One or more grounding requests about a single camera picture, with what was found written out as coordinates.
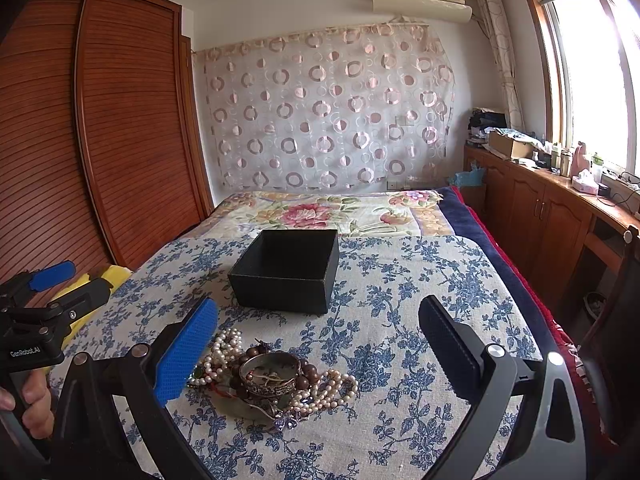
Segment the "person's left hand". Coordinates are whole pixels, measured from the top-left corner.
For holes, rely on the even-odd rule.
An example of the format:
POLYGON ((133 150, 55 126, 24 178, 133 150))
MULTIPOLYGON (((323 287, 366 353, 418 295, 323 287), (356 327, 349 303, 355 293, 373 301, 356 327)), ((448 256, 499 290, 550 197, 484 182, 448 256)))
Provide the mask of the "person's left hand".
POLYGON ((23 385, 22 395, 27 403, 22 416, 24 427, 36 440, 50 438, 54 427, 52 396, 47 374, 42 368, 30 372, 23 385))

